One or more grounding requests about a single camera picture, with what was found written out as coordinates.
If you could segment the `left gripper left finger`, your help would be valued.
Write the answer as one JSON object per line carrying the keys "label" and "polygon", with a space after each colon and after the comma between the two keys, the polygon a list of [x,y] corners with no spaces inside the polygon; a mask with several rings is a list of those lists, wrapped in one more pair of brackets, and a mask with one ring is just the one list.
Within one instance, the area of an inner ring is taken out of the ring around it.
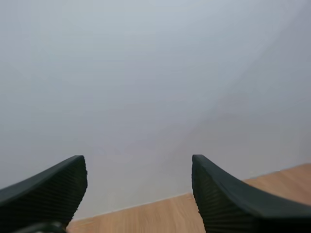
{"label": "left gripper left finger", "polygon": [[2,233],[64,233],[87,189],[82,155],[1,189]]}

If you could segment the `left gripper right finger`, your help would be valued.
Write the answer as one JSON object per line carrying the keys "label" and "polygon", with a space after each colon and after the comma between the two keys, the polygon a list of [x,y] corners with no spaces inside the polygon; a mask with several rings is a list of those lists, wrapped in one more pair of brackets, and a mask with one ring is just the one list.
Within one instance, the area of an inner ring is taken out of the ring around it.
{"label": "left gripper right finger", "polygon": [[252,187],[203,155],[192,156],[192,190],[207,233],[309,233],[311,207]]}

